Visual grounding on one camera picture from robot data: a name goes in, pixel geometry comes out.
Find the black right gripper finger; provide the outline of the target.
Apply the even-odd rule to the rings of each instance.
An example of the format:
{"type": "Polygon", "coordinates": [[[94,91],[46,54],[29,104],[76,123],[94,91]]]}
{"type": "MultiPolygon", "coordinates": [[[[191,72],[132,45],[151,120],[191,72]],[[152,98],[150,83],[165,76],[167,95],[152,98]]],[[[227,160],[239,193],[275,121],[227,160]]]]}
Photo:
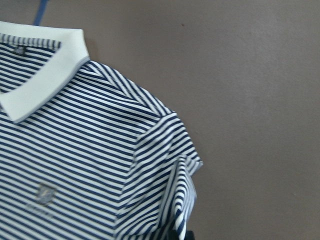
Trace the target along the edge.
{"type": "Polygon", "coordinates": [[[194,233],[193,232],[186,232],[184,240],[194,240],[194,233]]]}

